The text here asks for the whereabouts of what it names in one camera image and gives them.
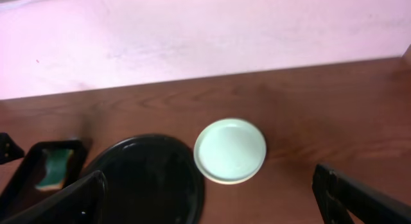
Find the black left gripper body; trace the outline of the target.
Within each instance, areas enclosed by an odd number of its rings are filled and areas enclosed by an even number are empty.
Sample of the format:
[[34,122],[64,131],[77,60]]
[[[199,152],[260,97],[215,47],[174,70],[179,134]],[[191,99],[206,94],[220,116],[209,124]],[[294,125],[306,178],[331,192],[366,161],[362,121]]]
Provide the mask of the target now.
[[7,133],[0,134],[0,165],[24,158],[20,148]]

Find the green sponge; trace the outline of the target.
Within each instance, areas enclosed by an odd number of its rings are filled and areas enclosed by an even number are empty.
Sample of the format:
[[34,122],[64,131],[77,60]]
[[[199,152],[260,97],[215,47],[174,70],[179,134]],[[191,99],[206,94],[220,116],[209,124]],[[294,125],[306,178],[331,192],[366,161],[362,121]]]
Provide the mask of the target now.
[[44,150],[46,174],[35,188],[39,191],[62,189],[67,177],[67,165],[73,152],[71,149]]

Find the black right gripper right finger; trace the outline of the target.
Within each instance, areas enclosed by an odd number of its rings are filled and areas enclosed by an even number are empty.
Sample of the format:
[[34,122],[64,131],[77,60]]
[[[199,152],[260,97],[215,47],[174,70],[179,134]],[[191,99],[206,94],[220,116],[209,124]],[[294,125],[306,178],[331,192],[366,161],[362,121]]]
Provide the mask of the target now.
[[312,190],[324,223],[410,224],[410,206],[363,185],[335,169],[318,164]]

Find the light green plate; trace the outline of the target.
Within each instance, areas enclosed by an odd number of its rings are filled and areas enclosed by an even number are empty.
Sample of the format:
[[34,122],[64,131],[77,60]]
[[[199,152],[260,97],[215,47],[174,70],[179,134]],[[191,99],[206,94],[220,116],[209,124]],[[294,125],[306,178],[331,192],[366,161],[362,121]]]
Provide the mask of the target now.
[[198,170],[218,184],[240,184],[252,178],[267,155],[263,133],[238,118],[215,121],[196,139],[193,158]]

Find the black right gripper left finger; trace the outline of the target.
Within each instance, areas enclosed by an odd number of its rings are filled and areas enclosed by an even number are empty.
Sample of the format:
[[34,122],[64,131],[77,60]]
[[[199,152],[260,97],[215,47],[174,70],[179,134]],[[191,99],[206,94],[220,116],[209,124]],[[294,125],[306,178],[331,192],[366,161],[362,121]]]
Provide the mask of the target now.
[[2,221],[4,224],[101,223],[107,179],[94,171],[40,203]]

